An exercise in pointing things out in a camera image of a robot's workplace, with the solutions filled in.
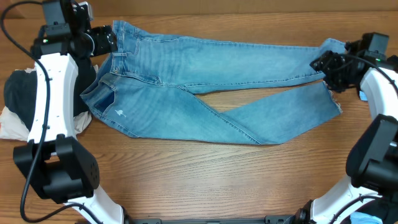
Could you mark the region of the light blue denim jeans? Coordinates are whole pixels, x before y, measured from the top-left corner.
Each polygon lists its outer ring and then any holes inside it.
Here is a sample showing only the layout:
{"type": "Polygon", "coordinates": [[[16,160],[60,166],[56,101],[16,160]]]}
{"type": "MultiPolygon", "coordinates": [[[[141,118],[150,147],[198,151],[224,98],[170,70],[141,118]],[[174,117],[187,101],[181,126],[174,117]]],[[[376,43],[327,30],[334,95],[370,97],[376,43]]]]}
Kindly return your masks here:
{"type": "Polygon", "coordinates": [[[132,138],[274,145],[341,113],[310,63],[342,42],[318,47],[249,44],[151,34],[114,21],[117,51],[81,94],[99,120],[132,138]],[[282,92],[220,112],[199,95],[281,87],[282,92]]]}

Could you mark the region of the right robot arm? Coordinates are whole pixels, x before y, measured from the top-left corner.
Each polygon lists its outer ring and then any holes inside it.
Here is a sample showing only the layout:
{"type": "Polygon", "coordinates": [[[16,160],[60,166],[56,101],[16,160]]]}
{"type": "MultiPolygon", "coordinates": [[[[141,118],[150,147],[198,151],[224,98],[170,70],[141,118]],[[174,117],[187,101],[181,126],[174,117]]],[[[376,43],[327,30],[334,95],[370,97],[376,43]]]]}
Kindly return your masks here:
{"type": "Polygon", "coordinates": [[[328,89],[355,88],[368,101],[372,122],[353,146],[346,175],[325,195],[295,215],[265,217],[265,223],[342,223],[366,204],[397,192],[397,56],[386,56],[389,36],[365,33],[346,52],[325,52],[310,65],[323,72],[328,89]]]}

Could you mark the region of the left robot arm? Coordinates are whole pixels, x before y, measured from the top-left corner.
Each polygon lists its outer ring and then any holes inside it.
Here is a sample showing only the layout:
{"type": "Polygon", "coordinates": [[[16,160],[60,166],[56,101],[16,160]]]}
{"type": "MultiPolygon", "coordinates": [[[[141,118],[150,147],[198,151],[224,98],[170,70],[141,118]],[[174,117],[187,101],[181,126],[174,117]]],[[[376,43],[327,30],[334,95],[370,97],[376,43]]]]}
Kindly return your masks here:
{"type": "Polygon", "coordinates": [[[42,1],[45,25],[27,55],[35,62],[37,91],[32,127],[13,159],[27,189],[61,210],[74,208],[89,223],[128,223],[125,209],[100,186],[95,157],[77,140],[73,121],[80,70],[93,73],[91,58],[114,52],[110,26],[92,27],[88,2],[42,1]]]}

